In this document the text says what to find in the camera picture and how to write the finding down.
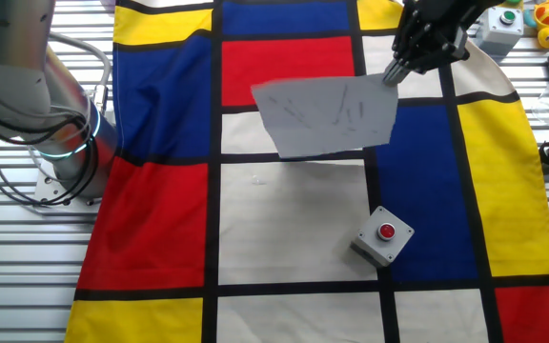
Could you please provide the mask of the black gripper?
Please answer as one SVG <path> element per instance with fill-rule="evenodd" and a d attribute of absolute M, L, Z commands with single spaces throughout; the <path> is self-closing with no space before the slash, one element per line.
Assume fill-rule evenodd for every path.
<path fill-rule="evenodd" d="M 400 84 L 410 73 L 467 60 L 467 30 L 489 8 L 503 0 L 417 0 L 405 5 L 392 44 L 393 60 L 383 84 Z"/>

